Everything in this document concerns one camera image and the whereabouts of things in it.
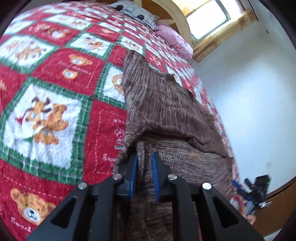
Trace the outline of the right hand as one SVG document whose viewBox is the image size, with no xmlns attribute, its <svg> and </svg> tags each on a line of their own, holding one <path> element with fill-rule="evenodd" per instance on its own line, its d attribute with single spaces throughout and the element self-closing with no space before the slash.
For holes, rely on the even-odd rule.
<svg viewBox="0 0 296 241">
<path fill-rule="evenodd" d="M 246 214 L 246 207 L 243 206 L 240 210 L 239 210 L 240 214 L 251 224 L 253 225 L 256 221 L 256 216 L 253 214 Z"/>
</svg>

